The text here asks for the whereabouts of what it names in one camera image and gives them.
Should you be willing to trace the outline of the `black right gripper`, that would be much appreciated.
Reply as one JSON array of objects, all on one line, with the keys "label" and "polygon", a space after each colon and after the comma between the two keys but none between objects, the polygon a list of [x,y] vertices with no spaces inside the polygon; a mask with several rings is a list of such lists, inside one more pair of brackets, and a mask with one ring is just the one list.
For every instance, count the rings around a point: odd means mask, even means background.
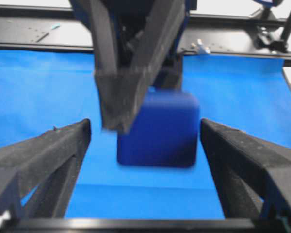
[{"label": "black right gripper", "polygon": [[195,0],[71,0],[91,32],[102,127],[127,133],[150,87],[182,89],[181,36]]}]

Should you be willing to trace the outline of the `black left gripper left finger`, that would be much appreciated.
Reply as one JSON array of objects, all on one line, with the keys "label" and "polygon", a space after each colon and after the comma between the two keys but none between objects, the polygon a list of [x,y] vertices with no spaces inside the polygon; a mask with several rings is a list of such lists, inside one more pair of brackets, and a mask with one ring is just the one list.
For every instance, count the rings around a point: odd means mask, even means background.
[{"label": "black left gripper left finger", "polygon": [[1,147],[0,215],[63,218],[90,141],[84,119]]}]

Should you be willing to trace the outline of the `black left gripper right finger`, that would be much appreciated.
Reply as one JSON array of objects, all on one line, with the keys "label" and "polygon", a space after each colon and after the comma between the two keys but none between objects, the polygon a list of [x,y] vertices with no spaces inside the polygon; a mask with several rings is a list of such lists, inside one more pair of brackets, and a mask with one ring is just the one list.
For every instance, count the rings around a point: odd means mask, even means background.
[{"label": "black left gripper right finger", "polygon": [[291,149],[202,119],[200,140],[227,218],[291,218]]}]

